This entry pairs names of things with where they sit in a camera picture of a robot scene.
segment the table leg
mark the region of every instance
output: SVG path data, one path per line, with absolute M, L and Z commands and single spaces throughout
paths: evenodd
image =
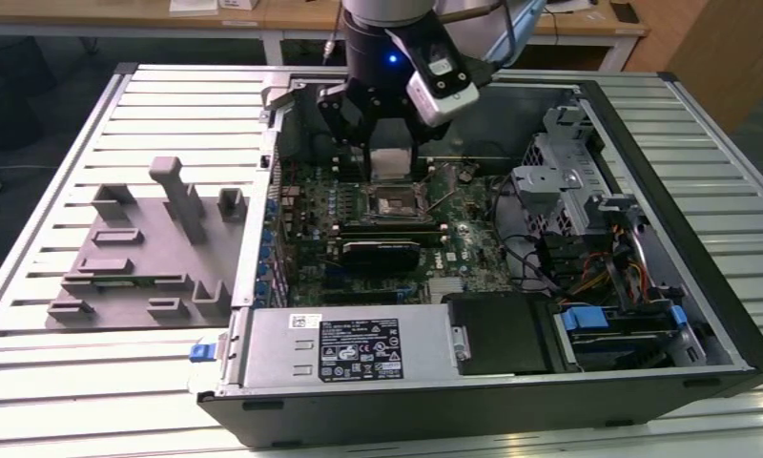
M 282 59 L 282 31 L 263 31 L 263 49 L 266 63 L 271 66 L 283 65 Z
M 624 64 L 631 57 L 636 42 L 636 36 L 615 37 L 615 42 L 606 54 L 606 60 L 602 61 L 602 66 L 599 67 L 600 72 L 622 72 L 624 70 Z
M 94 55 L 98 53 L 98 39 L 97 38 L 79 36 L 78 41 L 81 42 L 81 46 L 89 55 Z

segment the black cable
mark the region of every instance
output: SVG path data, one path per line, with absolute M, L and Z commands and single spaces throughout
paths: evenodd
M 556 13 L 548 10 L 548 8 L 543 7 L 546 13 L 551 15 L 551 20 L 554 22 L 554 45 L 559 44 L 559 28 L 556 27 Z
M 345 7 L 342 6 L 342 2 L 339 1 L 339 7 L 335 11 L 335 21 L 333 22 L 333 32 L 330 33 L 330 39 L 325 43 L 325 55 L 322 56 L 322 66 L 325 66 L 325 64 L 327 63 L 327 59 L 330 58 L 330 55 L 333 54 L 333 51 L 335 49 L 335 34 L 339 31 L 339 20 L 342 19 L 342 8 L 345 8 Z
M 500 70 L 518 58 L 518 37 L 514 34 L 514 24 L 511 23 L 511 10 L 508 10 L 508 0 L 499 0 L 499 6 L 503 8 L 503 16 L 506 18 L 506 36 L 508 38 L 508 53 L 494 63 L 494 68 Z
M 566 292 L 556 283 L 552 282 L 552 280 L 548 278 L 548 276 L 543 273 L 543 271 L 539 269 L 539 267 L 536 267 L 534 264 L 531 264 L 527 259 L 520 256 L 518 253 L 515 253 L 515 251 L 508 247 L 508 245 L 506 245 L 506 243 L 503 243 L 503 238 L 499 236 L 499 231 L 497 230 L 497 205 L 499 204 L 499 197 L 503 194 L 503 190 L 506 188 L 506 184 L 508 184 L 511 182 L 511 180 L 508 179 L 508 176 L 506 176 L 506 178 L 503 179 L 502 183 L 499 184 L 499 187 L 497 188 L 497 195 L 494 196 L 494 203 L 493 203 L 493 233 L 494 233 L 494 240 L 497 240 L 497 244 L 499 246 L 503 247 L 503 249 L 506 250 L 506 253 L 508 253 L 508 255 L 511 255 L 511 257 L 524 266 L 528 268 L 528 270 L 531 272 L 534 272 L 534 275 L 536 275 L 536 280 L 540 281 L 542 283 L 546 284 L 546 286 L 548 287 L 548 291 L 551 291 L 551 293 L 554 295 L 556 295 L 558 297 L 568 300 L 568 301 L 576 301 L 576 298 L 568 293 Z

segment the metal panel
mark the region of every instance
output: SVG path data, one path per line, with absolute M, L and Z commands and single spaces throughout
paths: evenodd
M 119 108 L 111 118 L 233 119 L 254 123 L 261 105 L 257 82 L 267 72 L 271 70 L 247 67 L 141 66 L 129 89 L 157 94 L 115 97 Z M 341 70 L 317 69 L 317 72 L 338 75 Z M 510 74 L 552 79 L 588 76 L 572 72 Z M 680 95 L 676 97 L 658 77 L 618 73 L 600 74 L 596 79 L 626 121 L 640 123 L 635 138 L 644 154 L 666 178 L 664 185 L 748 312 L 763 326 L 763 182 L 727 145 L 716 141 L 720 132 L 711 130 L 706 120 L 694 121 L 687 105 L 678 98 Z M 226 94 L 226 91 L 245 92 Z M 166 123 L 158 126 L 178 129 Z M 54 193 L 50 217 L 31 231 L 33 243 L 14 250 L 21 268 L 1 272 L 0 281 L 5 283 L 0 307 L 1 458 L 187 453 L 275 458 L 347 455 L 491 458 L 548 450 L 555 455 L 588 457 L 763 455 L 763 386 L 744 396 L 686 406 L 640 427 L 539 431 L 359 447 L 245 451 L 234 436 L 195 408 L 186 394 L 190 366 L 182 348 L 186 351 L 193 342 L 221 330 L 50 333 L 43 327 L 46 305 L 41 298 L 54 293 L 58 275 L 70 266 L 74 250 L 87 235 L 86 228 L 58 225 L 87 223 L 91 209 L 85 204 L 98 183 L 113 177 L 115 182 L 133 184 L 134 196 L 161 196 L 162 191 L 149 180 L 146 166 L 155 155 L 178 155 L 186 182 L 205 183 L 198 185 L 202 196 L 214 196 L 221 186 L 233 184 L 249 195 L 254 171 L 249 166 L 259 160 L 262 139 L 249 134 L 102 135 L 101 128 L 97 132 L 89 129 L 85 136 L 90 144 L 67 183 Z

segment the wooden table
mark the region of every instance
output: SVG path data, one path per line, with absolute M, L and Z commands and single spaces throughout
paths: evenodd
M 171 17 L 169 0 L 0 0 L 0 35 L 261 39 L 267 9 L 262 0 L 254 10 Z
M 219 10 L 215 16 L 170 17 L 169 0 L 0 0 L 0 34 L 78 37 L 255 38 L 266 60 L 282 65 L 286 39 L 327 39 L 335 0 L 262 0 L 249 10 Z M 600 70 L 620 71 L 636 40 L 639 24 L 620 23 L 607 0 L 572 14 L 544 14 L 528 44 L 608 48 Z
M 337 0 L 269 0 L 263 17 L 266 48 L 278 50 L 286 39 L 327 40 L 338 5 Z M 620 72 L 636 41 L 647 32 L 643 24 L 619 22 L 608 0 L 600 0 L 590 10 L 556 14 L 555 17 L 543 14 L 528 44 L 608 48 L 599 70 Z M 270 65 L 283 64 L 277 57 L 281 59 L 282 54 L 273 52 L 269 55 Z

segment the warning label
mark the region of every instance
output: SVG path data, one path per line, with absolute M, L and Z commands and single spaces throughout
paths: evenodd
M 398 320 L 319 323 L 319 380 L 405 378 Z

